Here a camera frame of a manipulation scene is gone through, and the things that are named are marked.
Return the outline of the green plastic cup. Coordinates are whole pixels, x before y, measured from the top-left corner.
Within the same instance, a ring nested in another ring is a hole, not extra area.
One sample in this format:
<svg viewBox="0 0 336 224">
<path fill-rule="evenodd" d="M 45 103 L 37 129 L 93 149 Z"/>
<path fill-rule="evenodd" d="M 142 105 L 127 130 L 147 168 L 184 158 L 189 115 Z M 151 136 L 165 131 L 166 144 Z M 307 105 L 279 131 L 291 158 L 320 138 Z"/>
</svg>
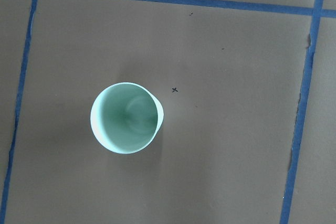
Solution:
<svg viewBox="0 0 336 224">
<path fill-rule="evenodd" d="M 136 83 L 113 84 L 99 93 L 90 112 L 90 125 L 97 141 L 118 154 L 146 148 L 164 120 L 161 102 Z"/>
</svg>

